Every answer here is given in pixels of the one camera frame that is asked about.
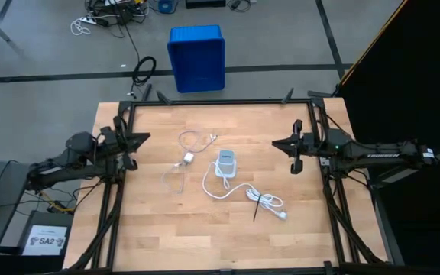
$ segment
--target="black panel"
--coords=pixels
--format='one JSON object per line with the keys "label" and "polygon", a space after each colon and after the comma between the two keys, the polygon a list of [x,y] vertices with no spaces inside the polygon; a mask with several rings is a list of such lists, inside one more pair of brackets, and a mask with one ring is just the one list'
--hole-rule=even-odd
{"label": "black panel", "polygon": [[440,1],[408,1],[338,95],[359,141],[418,138],[439,151]]}
{"label": "black panel", "polygon": [[440,163],[380,194],[405,264],[440,268]]}

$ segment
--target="white sign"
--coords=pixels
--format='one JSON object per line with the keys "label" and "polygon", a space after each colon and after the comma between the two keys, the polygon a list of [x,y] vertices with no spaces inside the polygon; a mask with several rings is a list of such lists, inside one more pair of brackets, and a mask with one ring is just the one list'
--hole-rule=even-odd
{"label": "white sign", "polygon": [[32,226],[23,255],[60,255],[66,243],[66,231],[62,226]]}

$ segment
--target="concrete floor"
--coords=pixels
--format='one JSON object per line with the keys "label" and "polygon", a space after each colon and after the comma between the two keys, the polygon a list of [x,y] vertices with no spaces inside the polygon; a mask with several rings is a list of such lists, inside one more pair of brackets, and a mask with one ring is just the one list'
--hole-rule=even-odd
{"label": "concrete floor", "polygon": [[[401,0],[322,0],[343,63],[353,63],[374,39]],[[0,11],[5,0],[0,0]],[[113,29],[89,26],[91,35],[73,36],[70,23],[85,14],[82,1],[12,1],[1,27],[24,50],[20,57],[0,39],[0,77],[110,73],[133,70],[137,59],[128,38]],[[167,41],[173,27],[219,24],[226,41],[226,66],[334,64],[315,0],[258,0],[246,13],[228,8],[151,12],[142,24],[129,24],[142,56],[170,70]],[[221,92],[179,94],[172,76],[150,80],[172,99],[305,98],[307,90],[332,92],[336,70],[228,73]],[[0,83],[0,160],[24,163],[59,154],[68,137],[91,131],[99,102],[129,100],[129,78]],[[76,189],[79,182],[56,188]],[[52,192],[57,199],[66,194]],[[36,205],[18,208],[29,213]],[[16,245],[27,217],[16,214],[3,245]]]}

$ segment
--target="wooden table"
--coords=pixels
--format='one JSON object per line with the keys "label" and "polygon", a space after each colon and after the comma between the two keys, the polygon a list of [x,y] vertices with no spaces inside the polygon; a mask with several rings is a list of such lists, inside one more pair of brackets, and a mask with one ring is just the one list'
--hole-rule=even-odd
{"label": "wooden table", "polygon": [[[326,99],[325,104],[328,114],[352,133],[343,99]],[[117,102],[99,104],[94,135],[112,124],[117,110]],[[138,170],[127,172],[114,270],[320,267],[324,260],[337,265],[318,159],[302,157],[303,172],[292,175],[291,159],[271,145],[271,141],[291,135],[297,118],[303,120],[304,131],[311,131],[306,104],[138,107],[133,130],[150,132],[151,137],[133,156]],[[187,167],[183,194],[174,195],[160,178],[181,161],[184,152],[178,135],[188,129],[204,134],[202,145],[209,134],[217,134],[218,139],[195,154]],[[238,175],[231,187],[251,183],[262,193],[279,196],[286,204],[286,221],[260,208],[253,222],[256,204],[248,200],[244,189],[223,200],[203,192],[203,174],[220,149],[237,155]],[[358,173],[351,175],[364,180]],[[177,188],[179,179],[175,174],[167,181]],[[85,181],[83,185],[94,183]],[[367,190],[352,180],[344,180],[344,185],[354,229],[378,257],[387,259]],[[225,194],[222,180],[213,172],[207,188],[217,196]],[[65,267],[78,259],[95,235],[102,194],[100,186],[79,207]],[[345,234],[341,236],[349,260]],[[102,259],[107,243],[106,238]]]}

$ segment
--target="black metal frame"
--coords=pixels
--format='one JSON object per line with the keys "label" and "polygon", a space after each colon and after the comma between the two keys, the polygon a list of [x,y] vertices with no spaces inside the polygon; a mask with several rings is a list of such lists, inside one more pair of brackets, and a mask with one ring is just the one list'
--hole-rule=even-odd
{"label": "black metal frame", "polygon": [[[328,128],[328,122],[326,117],[320,115],[320,121],[317,121],[315,116],[315,107],[320,106],[321,101],[319,99],[289,99],[288,101],[285,99],[237,99],[237,100],[206,100],[206,101],[170,101],[169,99],[159,101],[159,102],[120,102],[118,106],[118,115],[122,116],[126,110],[129,111],[128,114],[128,128],[127,131],[133,131],[134,125],[134,117],[135,117],[135,109],[141,106],[165,106],[165,105],[250,105],[250,104],[307,104],[309,111],[309,119],[312,125],[312,132],[315,134],[315,139],[320,141],[319,127],[318,123],[322,125],[322,130]],[[176,273],[187,273],[187,274],[262,274],[262,273],[278,273],[278,274],[334,274],[334,273],[364,273],[364,274],[379,274],[381,272],[388,272],[389,270],[400,274],[411,274],[408,267],[406,269],[398,269],[397,266],[387,265],[387,264],[360,264],[358,247],[364,246],[364,242],[359,238],[358,234],[352,229],[351,224],[351,216],[349,214],[347,198],[345,196],[344,187],[341,180],[336,180],[338,198],[341,205],[341,209],[334,208],[335,200],[332,198],[332,188],[330,184],[328,184],[329,174],[328,170],[325,169],[319,162],[321,176],[322,176],[322,184],[324,185],[324,189],[328,188],[328,190],[324,191],[325,197],[327,200],[328,206],[328,214],[331,223],[332,237],[334,239],[334,247],[336,256],[338,259],[338,263],[340,267],[332,267],[330,262],[324,262],[324,267],[306,267],[306,268],[282,268],[282,269],[260,269],[260,270],[176,270],[176,271],[131,271],[131,272],[117,272],[113,274],[176,274]],[[118,185],[118,189],[123,191],[123,184]],[[117,190],[117,194],[121,194],[121,196],[116,199],[122,200],[123,192],[119,192]],[[110,201],[111,195],[111,187],[108,186],[105,188],[105,192],[103,194],[102,199],[102,207],[99,216],[99,226],[98,229],[101,228],[102,223],[105,220],[106,212],[108,209],[108,204]],[[348,263],[345,260],[344,250],[341,242],[341,235],[339,231],[338,224],[341,223],[345,231],[348,233],[348,243],[351,251],[351,258],[354,263]],[[119,220],[117,219],[112,226],[112,232],[110,235],[110,242],[108,246],[108,256],[106,261],[107,270],[112,270],[113,263],[115,259],[115,248],[116,242],[118,239],[118,225]],[[386,239],[388,243],[392,245],[387,245],[387,247],[393,247],[390,249],[389,253],[390,259],[398,259],[396,264],[403,264],[400,260],[401,255],[400,251],[398,251],[398,247],[396,245],[395,238],[393,234],[391,234],[391,230],[387,231],[385,229],[386,234],[390,234],[390,236],[383,236],[383,239]],[[99,257],[100,257],[100,249],[97,250],[94,254],[92,261],[92,268],[99,267]],[[428,274],[435,273],[434,270],[422,269]]]}

